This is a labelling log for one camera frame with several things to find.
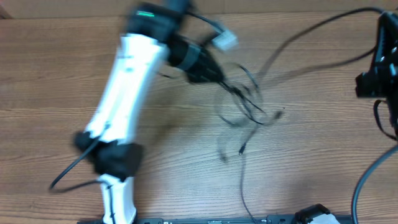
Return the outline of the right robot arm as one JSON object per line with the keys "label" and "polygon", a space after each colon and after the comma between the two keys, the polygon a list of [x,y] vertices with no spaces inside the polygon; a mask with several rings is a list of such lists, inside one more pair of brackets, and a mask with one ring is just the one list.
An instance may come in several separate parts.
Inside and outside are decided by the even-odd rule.
{"label": "right robot arm", "polygon": [[[376,12],[379,17],[376,44],[371,50],[373,59],[369,70],[358,75],[355,79],[356,95],[358,98],[377,99],[373,106],[376,124],[383,134],[397,141],[397,14],[378,7],[362,7],[321,21],[298,33],[296,38],[329,22],[360,12]],[[382,128],[378,113],[380,103],[388,105],[389,122],[394,129],[393,135],[385,132]]]}

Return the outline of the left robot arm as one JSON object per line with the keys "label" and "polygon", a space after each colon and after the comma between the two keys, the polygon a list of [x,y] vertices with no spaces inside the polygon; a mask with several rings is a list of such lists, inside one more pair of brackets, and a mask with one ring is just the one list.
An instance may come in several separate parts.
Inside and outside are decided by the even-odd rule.
{"label": "left robot arm", "polygon": [[103,195],[102,223],[135,223],[134,177],[143,157],[135,143],[140,111],[150,84],[163,64],[185,72],[191,83],[221,83],[224,74],[203,45],[179,34],[192,15],[190,1],[141,3],[120,36],[113,68],[100,103],[84,131],[75,136],[98,175]]}

